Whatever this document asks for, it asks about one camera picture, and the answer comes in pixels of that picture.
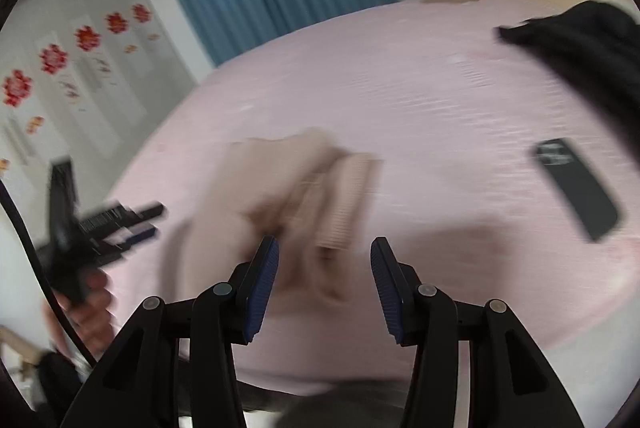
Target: human hand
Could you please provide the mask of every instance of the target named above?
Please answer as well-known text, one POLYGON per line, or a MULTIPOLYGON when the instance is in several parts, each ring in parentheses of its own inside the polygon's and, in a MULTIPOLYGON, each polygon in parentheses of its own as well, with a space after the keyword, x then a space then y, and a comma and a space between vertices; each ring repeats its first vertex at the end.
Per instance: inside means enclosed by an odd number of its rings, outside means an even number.
MULTIPOLYGON (((113 296, 106 289, 108 282, 107 275, 100 270, 89 274, 86 277, 86 284, 91 289, 91 293, 82 305, 73 309, 70 309, 71 304, 66 296, 54 291, 60 307, 76 324, 80 339, 94 356, 102 354, 114 337, 112 316, 107 310, 113 300, 113 296)), ((54 345, 63 356, 71 359, 72 352, 66 344, 64 330, 46 300, 42 304, 42 313, 54 345)))

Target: red flower decal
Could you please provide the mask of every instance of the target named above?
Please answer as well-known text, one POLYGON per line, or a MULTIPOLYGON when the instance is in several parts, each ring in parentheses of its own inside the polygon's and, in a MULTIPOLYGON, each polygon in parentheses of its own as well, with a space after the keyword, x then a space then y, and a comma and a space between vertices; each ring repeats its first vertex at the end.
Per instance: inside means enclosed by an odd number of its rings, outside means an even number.
POLYGON ((83 51, 91 51, 100 46, 100 35, 91 26, 85 26, 76 30, 76 44, 83 51))
POLYGON ((151 12, 146 8, 144 4, 134 4, 131 7, 133 11, 133 17, 140 23, 144 24, 151 20, 151 12))
POLYGON ((118 34, 129 29, 129 21, 124 18, 120 12, 107 15, 106 20, 107 29, 111 31, 111 33, 118 34))
POLYGON ((25 76, 20 69, 14 69, 12 76, 4 79, 4 103, 17 107, 20 102, 31 94, 33 80, 25 76))
POLYGON ((40 53, 42 59, 42 70, 49 74, 55 74, 60 69, 66 67, 67 52, 60 49, 56 44, 50 44, 47 49, 43 49, 40 53))

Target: black handheld controller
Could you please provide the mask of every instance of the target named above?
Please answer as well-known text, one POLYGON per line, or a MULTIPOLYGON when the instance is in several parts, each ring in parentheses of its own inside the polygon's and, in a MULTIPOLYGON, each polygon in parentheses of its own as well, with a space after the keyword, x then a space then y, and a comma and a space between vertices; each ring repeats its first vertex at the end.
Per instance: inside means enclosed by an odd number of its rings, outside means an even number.
POLYGON ((155 203, 142 211, 121 204, 76 216, 76 185, 70 160, 53 164, 49 183, 49 244, 38 248, 38 258, 50 286, 66 296, 71 306, 83 303, 89 293, 86 276, 92 270, 122 258, 132 246, 153 238, 156 227, 147 224, 164 212, 155 203), (131 235, 113 244, 106 239, 120 230, 131 235))

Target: black cable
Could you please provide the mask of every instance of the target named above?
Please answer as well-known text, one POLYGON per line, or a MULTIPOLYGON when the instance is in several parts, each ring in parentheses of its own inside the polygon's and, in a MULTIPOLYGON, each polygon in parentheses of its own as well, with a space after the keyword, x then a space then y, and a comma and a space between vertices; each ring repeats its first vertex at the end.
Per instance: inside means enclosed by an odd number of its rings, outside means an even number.
POLYGON ((49 281, 47 281, 47 277, 44 274, 42 266, 40 265, 40 259, 36 254, 36 248, 31 242, 27 227, 25 226, 24 221, 20 216, 20 212, 18 211, 18 208, 15 207, 14 201, 11 199, 11 196, 9 195, 9 192, 4 186, 2 180, 0 180, 0 203, 2 204, 2 208, 4 208, 7 216, 9 217, 11 224, 14 226, 16 233, 18 233, 18 238, 20 238, 22 247, 27 254, 27 259, 29 259, 31 268, 33 269, 33 272, 36 276, 36 279, 38 280, 38 283, 40 284, 47 302, 49 302, 49 306, 51 307, 53 314, 56 316, 58 322, 65 330, 66 335, 69 336, 69 339, 71 339, 73 344, 78 348, 80 354, 82 354, 89 366, 94 367, 96 363, 94 355, 92 355, 89 349, 86 348, 86 345, 82 343, 80 336, 78 336, 78 333, 73 328, 71 322, 69 322, 69 319, 63 312, 62 307, 60 307, 58 300, 56 300, 56 297, 53 294, 53 290, 49 285, 49 281))

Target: bed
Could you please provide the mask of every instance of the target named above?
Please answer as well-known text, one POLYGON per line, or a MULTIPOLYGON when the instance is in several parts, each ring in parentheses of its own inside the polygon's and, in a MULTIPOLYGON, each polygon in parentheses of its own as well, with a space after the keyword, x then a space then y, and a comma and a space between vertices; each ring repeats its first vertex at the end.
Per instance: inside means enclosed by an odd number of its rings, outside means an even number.
MULTIPOLYGON (((378 235, 454 299, 507 301, 545 349, 606 318, 638 286, 640 174, 596 109, 494 33, 555 13, 559 2, 401 2, 316 24, 225 63, 113 190, 126 205, 159 200, 169 210, 158 241, 108 269, 116 322, 146 296, 174 299, 180 246, 226 145, 312 126, 383 160, 353 246, 350 297, 314 315, 268 311, 255 343, 234 350, 242 381, 308 394, 339 379, 410 375, 413 353, 387 334, 370 275, 378 235), (623 198, 625 219, 604 242, 586 241, 532 160, 532 146, 555 137, 570 137, 623 198)), ((214 257, 214 246, 203 256, 214 257)))

